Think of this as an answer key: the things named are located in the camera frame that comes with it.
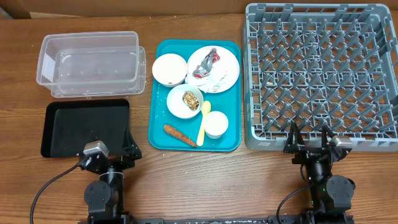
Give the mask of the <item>red foil wrapper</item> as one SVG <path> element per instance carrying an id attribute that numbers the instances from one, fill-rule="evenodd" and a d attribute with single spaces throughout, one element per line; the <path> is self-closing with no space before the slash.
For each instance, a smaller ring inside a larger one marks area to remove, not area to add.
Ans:
<path id="1" fill-rule="evenodd" d="M 213 64 L 219 60 L 220 56 L 218 55 L 217 50 L 212 48 L 211 51 L 201 61 L 201 64 L 194 69 L 192 75 L 198 79 L 207 77 L 213 68 Z"/>

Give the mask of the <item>white napkin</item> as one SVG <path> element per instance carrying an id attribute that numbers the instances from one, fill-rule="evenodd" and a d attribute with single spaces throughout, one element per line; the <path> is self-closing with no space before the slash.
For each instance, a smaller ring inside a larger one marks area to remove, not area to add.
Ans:
<path id="1" fill-rule="evenodd" d="M 204 93 L 221 93 L 231 87 L 229 72 L 223 68 L 214 68 L 208 76 L 196 78 L 191 73 L 185 77 L 185 83 L 195 86 Z"/>

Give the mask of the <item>pink plate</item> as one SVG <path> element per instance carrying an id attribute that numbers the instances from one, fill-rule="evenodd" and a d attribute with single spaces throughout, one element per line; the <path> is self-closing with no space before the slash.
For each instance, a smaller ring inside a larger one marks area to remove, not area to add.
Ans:
<path id="1" fill-rule="evenodd" d="M 201 61 L 205 56 L 211 51 L 212 48 L 217 50 L 220 60 L 213 64 L 213 68 L 223 68 L 229 72 L 229 81 L 231 87 L 236 83 L 239 78 L 240 66 L 236 56 L 230 52 L 228 49 L 215 45 L 208 45 L 196 50 L 188 59 L 187 66 L 188 72 L 193 73 L 194 69 L 201 64 Z"/>

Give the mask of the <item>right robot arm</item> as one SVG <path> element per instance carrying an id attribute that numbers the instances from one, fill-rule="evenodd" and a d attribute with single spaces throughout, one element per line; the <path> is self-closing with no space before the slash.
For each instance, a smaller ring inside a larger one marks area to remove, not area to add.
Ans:
<path id="1" fill-rule="evenodd" d="M 300 165 L 300 174 L 308 186 L 281 201 L 276 211 L 278 223 L 354 223 L 346 211 L 351 208 L 356 185 L 349 178 L 332 174 L 333 164 L 349 154 L 353 143 L 348 137 L 333 133 L 327 125 L 322 126 L 321 134 L 320 146 L 306 145 L 297 124 L 291 122 L 283 152 L 294 155 L 292 163 Z M 281 216 L 283 204 L 304 190 L 310 191 L 312 207 L 297 216 Z"/>

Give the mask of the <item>pale green cup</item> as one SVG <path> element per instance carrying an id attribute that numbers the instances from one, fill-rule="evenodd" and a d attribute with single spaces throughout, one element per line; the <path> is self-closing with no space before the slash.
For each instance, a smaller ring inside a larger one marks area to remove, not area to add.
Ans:
<path id="1" fill-rule="evenodd" d="M 220 111 L 212 111 L 207 114 L 204 120 L 206 135 L 212 139 L 220 138 L 228 129 L 229 121 L 227 116 Z"/>

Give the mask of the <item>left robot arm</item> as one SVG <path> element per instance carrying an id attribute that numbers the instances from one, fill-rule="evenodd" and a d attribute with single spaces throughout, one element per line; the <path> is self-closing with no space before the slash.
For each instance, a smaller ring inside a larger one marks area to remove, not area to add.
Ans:
<path id="1" fill-rule="evenodd" d="M 142 158 L 131 132 L 124 131 L 123 155 L 109 158 L 109 149 L 102 141 L 86 144 L 78 167 L 99 175 L 99 179 L 85 189 L 88 206 L 88 223 L 135 223 L 130 212 L 124 209 L 124 171 L 133 168 Z"/>

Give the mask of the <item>brown food scraps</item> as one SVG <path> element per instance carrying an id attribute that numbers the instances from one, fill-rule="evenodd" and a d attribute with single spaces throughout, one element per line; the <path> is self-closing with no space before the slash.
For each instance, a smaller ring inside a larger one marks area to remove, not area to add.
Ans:
<path id="1" fill-rule="evenodd" d="M 199 100 L 191 91 L 186 91 L 182 96 L 182 100 L 191 111 L 195 111 L 199 107 Z"/>

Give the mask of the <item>orange carrot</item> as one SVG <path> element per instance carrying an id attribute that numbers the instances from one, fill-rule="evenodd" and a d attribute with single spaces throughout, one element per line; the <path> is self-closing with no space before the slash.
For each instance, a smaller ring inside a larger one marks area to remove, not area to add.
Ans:
<path id="1" fill-rule="evenodd" d="M 168 135 L 170 135 L 170 136 L 172 136 L 172 137 L 174 137 L 174 138 L 176 138 L 176 139 L 178 139 L 178 140 L 184 142 L 185 144 L 188 144 L 188 145 L 191 146 L 191 147 L 198 147 L 198 146 L 196 145 L 196 143 L 193 142 L 189 137 L 187 137 L 186 135 L 184 135 L 183 133 L 181 133 L 179 130 L 175 129 L 174 127 L 172 127 L 172 126 L 170 126 L 170 125 L 168 125 L 168 124 L 166 124 L 166 125 L 164 126 L 164 131 L 165 131 Z"/>

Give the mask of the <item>pink bowl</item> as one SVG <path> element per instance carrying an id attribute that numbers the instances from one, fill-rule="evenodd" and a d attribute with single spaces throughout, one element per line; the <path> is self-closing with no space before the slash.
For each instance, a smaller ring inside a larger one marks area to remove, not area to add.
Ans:
<path id="1" fill-rule="evenodd" d="M 181 84 L 187 76 L 187 72 L 186 61 L 177 54 L 161 55 L 152 66 L 154 79 L 166 87 L 175 87 Z"/>

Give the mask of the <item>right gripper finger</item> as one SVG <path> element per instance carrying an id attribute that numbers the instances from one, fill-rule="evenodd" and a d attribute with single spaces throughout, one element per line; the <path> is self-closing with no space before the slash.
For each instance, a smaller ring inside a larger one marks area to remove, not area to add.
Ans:
<path id="1" fill-rule="evenodd" d="M 333 133 L 333 131 L 326 124 L 324 124 L 322 126 L 322 148 L 327 148 L 327 137 L 333 138 L 334 136 L 335 134 Z"/>
<path id="2" fill-rule="evenodd" d="M 285 148 L 299 148 L 304 146 L 305 141 L 302 138 L 301 132 L 296 124 L 296 122 L 290 122 L 290 131 L 285 142 Z"/>

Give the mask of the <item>pale green bowl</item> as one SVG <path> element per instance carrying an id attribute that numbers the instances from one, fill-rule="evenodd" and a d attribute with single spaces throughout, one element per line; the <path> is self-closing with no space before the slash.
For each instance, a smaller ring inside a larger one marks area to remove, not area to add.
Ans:
<path id="1" fill-rule="evenodd" d="M 189 107 L 183 102 L 182 96 L 186 91 L 191 91 L 199 100 L 199 107 L 195 111 L 191 111 Z M 195 86 L 188 84 L 178 85 L 171 89 L 167 95 L 167 108 L 176 117 L 181 119 L 190 119 L 196 116 L 203 106 L 203 95 L 201 91 Z"/>

